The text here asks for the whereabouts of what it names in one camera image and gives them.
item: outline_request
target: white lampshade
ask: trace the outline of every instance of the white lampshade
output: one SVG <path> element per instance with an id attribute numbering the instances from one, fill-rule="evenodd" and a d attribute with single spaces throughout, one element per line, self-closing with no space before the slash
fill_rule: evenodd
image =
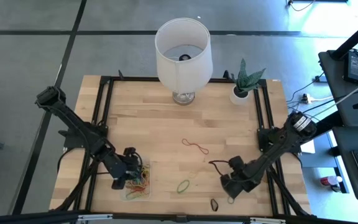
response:
<path id="1" fill-rule="evenodd" d="M 172 48 L 188 45 L 203 51 L 192 59 L 181 62 L 164 56 Z M 171 91 L 179 94 L 195 92 L 211 78 L 211 36 L 202 23 L 189 18 L 168 21 L 155 35 L 155 49 L 158 78 Z"/>

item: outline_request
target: white pot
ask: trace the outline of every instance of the white pot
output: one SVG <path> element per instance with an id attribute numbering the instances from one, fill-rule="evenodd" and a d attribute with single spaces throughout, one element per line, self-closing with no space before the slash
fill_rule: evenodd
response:
<path id="1" fill-rule="evenodd" d="M 246 97 L 238 97 L 236 94 L 234 94 L 234 89 L 236 86 L 233 87 L 233 90 L 231 91 L 230 94 L 230 101 L 232 103 L 234 103 L 235 105 L 244 105 L 247 102 L 248 96 L 249 96 L 249 92 L 248 95 Z"/>

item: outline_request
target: lamp base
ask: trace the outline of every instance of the lamp base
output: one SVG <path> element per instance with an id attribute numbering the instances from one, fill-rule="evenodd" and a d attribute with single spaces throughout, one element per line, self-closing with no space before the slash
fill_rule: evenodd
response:
<path id="1" fill-rule="evenodd" d="M 172 98 L 176 104 L 179 104 L 181 106 L 189 105 L 191 102 L 193 102 L 194 98 L 196 97 L 196 93 L 183 93 L 178 94 L 173 92 Z"/>

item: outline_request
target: concrete floor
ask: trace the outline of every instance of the concrete floor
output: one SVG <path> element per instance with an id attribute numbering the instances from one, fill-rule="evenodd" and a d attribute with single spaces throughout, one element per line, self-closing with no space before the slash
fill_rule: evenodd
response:
<path id="1" fill-rule="evenodd" d="M 0 30 L 71 30 L 80 2 L 0 0 Z M 295 7 L 307 4 L 296 3 Z M 298 37 L 283 34 L 211 38 L 213 77 L 221 77 L 226 69 L 237 72 L 244 57 L 249 70 L 266 67 L 265 78 L 281 79 L 286 98 L 290 99 L 295 90 L 321 73 L 318 52 L 337 48 L 358 29 L 358 1 L 316 2 L 307 10 L 295 12 L 285 6 L 284 0 L 93 0 L 86 4 L 79 30 L 157 30 L 176 17 L 198 19 L 209 30 L 302 31 Z M 42 111 L 34 105 L 35 96 L 53 85 L 68 38 L 0 35 L 0 141 L 5 143 L 0 151 L 0 215 L 9 213 L 42 117 Z M 153 35 L 77 36 L 62 82 L 67 104 L 74 107 L 83 75 L 117 75 L 120 69 L 125 76 L 155 76 L 154 55 Z M 304 92 L 315 98 L 330 95 L 327 84 L 311 85 L 297 97 Z M 56 164 L 62 153 L 63 138 L 57 133 L 60 129 L 66 129 L 65 125 L 52 118 L 24 206 L 26 213 L 48 210 Z M 304 172 L 315 215 L 358 222 L 357 213 L 349 214 L 354 196 L 341 197 L 313 187 L 314 171 Z"/>

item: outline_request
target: wooden table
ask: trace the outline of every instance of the wooden table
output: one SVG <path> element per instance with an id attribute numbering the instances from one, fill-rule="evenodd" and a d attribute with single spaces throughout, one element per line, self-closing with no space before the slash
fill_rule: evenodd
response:
<path id="1" fill-rule="evenodd" d="M 84 76 L 75 107 L 75 112 L 84 121 L 91 120 L 99 81 L 100 76 Z M 244 162 L 260 156 L 253 92 L 250 92 L 246 105 L 237 106 L 229 99 L 232 86 L 232 83 L 209 83 L 196 93 L 192 104 L 179 106 L 173 102 L 171 91 L 160 82 L 115 81 L 108 117 L 108 139 L 119 154 L 125 147 L 133 146 L 142 157 L 150 159 L 151 195 L 148 201 L 122 201 L 120 191 L 111 189 L 112 177 L 98 175 L 91 210 L 109 213 L 271 216 L 266 176 L 258 187 L 250 193 L 243 191 L 231 205 L 227 202 L 219 174 L 208 164 L 211 160 L 229 160 L 238 155 Z M 267 87 L 274 123 L 281 127 L 288 114 L 282 84 L 279 80 L 267 80 Z M 265 126 L 268 126 L 266 113 L 263 114 Z M 204 155 L 196 146 L 183 145 L 183 138 L 209 149 L 209 154 Z M 75 149 L 62 160 L 50 208 L 59 206 L 77 184 L 83 154 L 83 149 Z M 231 171 L 226 164 L 218 166 L 223 173 Z M 310 212 L 300 163 L 293 155 L 285 154 L 282 156 L 282 166 L 289 191 L 303 209 Z M 106 169 L 101 164 L 99 172 L 103 171 Z M 189 188 L 177 194 L 178 184 L 185 179 L 190 180 Z M 81 208 L 85 207 L 87 188 L 86 185 Z M 276 196 L 279 211 L 282 212 L 277 186 Z M 211 198 L 219 204 L 217 212 L 211 209 Z"/>

